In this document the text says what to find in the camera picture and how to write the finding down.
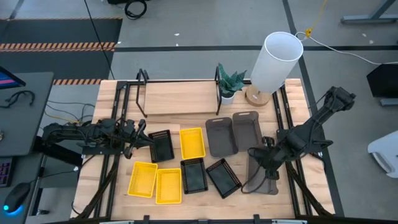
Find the green leaves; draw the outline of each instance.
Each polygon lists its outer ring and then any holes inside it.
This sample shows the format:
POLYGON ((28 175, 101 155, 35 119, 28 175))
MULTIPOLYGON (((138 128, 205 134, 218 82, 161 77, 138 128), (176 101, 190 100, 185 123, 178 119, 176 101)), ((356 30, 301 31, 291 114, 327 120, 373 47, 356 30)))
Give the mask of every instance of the green leaves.
POLYGON ((238 90, 242 90, 243 88, 243 78, 247 72, 244 71, 242 73, 235 72, 231 76, 227 75, 224 70, 224 66, 222 64, 218 64, 218 72, 221 75, 221 91, 224 95, 233 95, 238 90))

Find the white object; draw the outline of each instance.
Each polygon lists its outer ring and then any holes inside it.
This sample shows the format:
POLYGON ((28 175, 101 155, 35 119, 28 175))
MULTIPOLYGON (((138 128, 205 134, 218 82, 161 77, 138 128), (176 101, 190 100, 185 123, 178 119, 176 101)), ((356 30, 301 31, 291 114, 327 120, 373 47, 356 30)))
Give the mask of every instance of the white object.
POLYGON ((387 176, 398 178, 398 131, 379 138, 368 145, 368 152, 387 172, 387 176))
POLYGON ((236 95, 236 92, 234 93, 233 96, 231 96, 229 98, 225 98, 225 97, 221 96, 222 97, 221 103, 224 105, 232 104, 234 102, 235 95, 236 95))
POLYGON ((263 93, 277 91, 302 54, 303 45, 296 36, 286 32, 269 34, 251 73, 252 85, 263 93))
MULTIPOLYGON (((303 35, 305 35, 304 32, 297 32, 297 33, 295 34, 295 36, 297 36, 297 34, 303 34, 303 35)), ((359 55, 356 55, 356 54, 353 54, 353 53, 349 53, 349 52, 342 52, 342 51, 336 50, 336 49, 334 49, 333 47, 329 47, 329 46, 327 46, 326 44, 323 44, 323 43, 321 43, 321 42, 315 40, 315 39, 312 38, 312 37, 310 37, 310 39, 313 40, 315 43, 317 43, 317 44, 319 44, 319 45, 322 45, 322 46, 324 46, 324 47, 327 47, 327 48, 329 48, 330 50, 334 50, 334 51, 337 52, 337 53, 352 55, 352 56, 354 56, 354 57, 357 57, 357 58, 360 58, 360 59, 364 60, 365 62, 369 62, 369 63, 371 63, 371 64, 373 64, 373 65, 396 64, 396 63, 398 63, 398 62, 385 62, 385 63, 372 62, 372 61, 370 61, 370 60, 368 60, 368 59, 366 59, 366 58, 364 58, 364 57, 361 57, 361 56, 359 56, 359 55)))

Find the yellow plastic basket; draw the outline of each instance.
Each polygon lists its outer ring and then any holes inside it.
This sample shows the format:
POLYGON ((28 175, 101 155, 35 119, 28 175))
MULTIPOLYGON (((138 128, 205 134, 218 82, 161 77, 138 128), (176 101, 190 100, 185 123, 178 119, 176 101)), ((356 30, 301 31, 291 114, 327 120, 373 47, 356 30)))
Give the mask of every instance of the yellow plastic basket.
POLYGON ((181 203, 181 169, 158 169, 156 179, 156 204, 181 203))
POLYGON ((201 128, 180 130, 180 142, 182 159, 194 159, 206 155, 201 128))
POLYGON ((151 198, 154 192, 157 164, 136 162, 132 168, 128 195, 151 198))

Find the potted plant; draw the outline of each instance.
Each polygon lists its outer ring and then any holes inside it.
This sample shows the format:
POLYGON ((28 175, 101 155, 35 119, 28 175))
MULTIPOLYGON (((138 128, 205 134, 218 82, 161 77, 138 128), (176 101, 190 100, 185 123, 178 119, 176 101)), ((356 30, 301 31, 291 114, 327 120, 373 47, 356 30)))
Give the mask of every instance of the potted plant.
POLYGON ((229 76, 224 71, 224 67, 222 64, 218 64, 218 72, 220 73, 220 87, 221 87, 221 103, 228 105, 232 104, 234 101, 234 97, 236 91, 242 90, 243 88, 243 78, 246 74, 246 71, 239 73, 235 72, 233 75, 229 76))

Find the yellow cable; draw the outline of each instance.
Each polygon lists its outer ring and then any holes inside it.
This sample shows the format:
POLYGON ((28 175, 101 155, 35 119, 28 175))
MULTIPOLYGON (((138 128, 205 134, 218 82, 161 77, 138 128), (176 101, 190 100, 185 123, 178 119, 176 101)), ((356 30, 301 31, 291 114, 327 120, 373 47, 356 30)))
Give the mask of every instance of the yellow cable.
POLYGON ((319 11, 318 19, 313 23, 313 25, 312 25, 310 28, 308 28, 308 29, 305 30, 305 36, 306 36, 307 38, 309 38, 309 37, 311 36, 312 30, 314 30, 315 26, 316 26, 316 25, 319 23, 319 21, 321 20, 321 17, 322 17, 323 11, 325 10, 325 6, 326 6, 326 3, 327 3, 327 2, 328 2, 328 0, 324 0, 324 2, 323 2, 323 4, 322 4, 322 7, 321 7, 321 9, 320 9, 320 11, 319 11))
POLYGON ((61 118, 61 117, 58 117, 58 116, 49 115, 49 114, 48 114, 47 112, 45 112, 45 111, 44 111, 44 114, 47 115, 47 116, 49 116, 50 118, 61 119, 61 120, 64 120, 64 121, 69 121, 69 122, 71 122, 71 123, 79 123, 79 121, 72 121, 72 120, 70 120, 70 119, 65 119, 65 118, 61 118))

